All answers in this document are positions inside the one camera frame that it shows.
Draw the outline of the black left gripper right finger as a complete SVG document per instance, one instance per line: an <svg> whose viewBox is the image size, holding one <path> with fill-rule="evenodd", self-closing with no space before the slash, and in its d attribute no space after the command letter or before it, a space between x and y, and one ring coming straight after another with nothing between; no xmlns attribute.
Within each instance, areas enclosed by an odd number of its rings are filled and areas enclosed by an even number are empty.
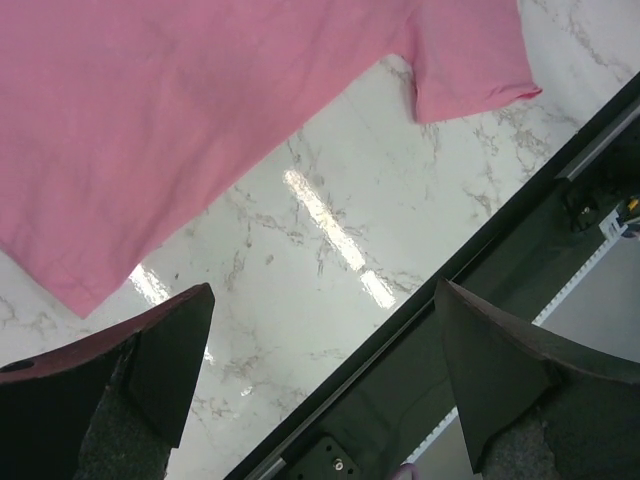
<svg viewBox="0 0 640 480"><path fill-rule="evenodd" d="M485 479L636 479L639 365L439 281L435 309L466 450Z"/></svg>

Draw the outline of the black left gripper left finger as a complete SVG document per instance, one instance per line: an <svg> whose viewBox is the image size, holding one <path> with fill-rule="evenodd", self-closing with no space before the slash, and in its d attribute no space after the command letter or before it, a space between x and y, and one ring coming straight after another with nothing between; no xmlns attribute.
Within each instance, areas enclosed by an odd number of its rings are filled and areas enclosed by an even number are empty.
<svg viewBox="0 0 640 480"><path fill-rule="evenodd" d="M196 285L1 369L4 479L163 479L180 445L215 298Z"/></svg>

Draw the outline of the pink t shirt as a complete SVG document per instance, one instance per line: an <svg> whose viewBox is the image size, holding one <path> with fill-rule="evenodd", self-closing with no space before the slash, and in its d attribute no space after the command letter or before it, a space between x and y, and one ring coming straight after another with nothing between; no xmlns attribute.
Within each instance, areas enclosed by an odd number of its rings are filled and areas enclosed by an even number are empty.
<svg viewBox="0 0 640 480"><path fill-rule="evenodd" d="M5 1L1 249L78 316L381 58L421 124L539 93L513 1Z"/></svg>

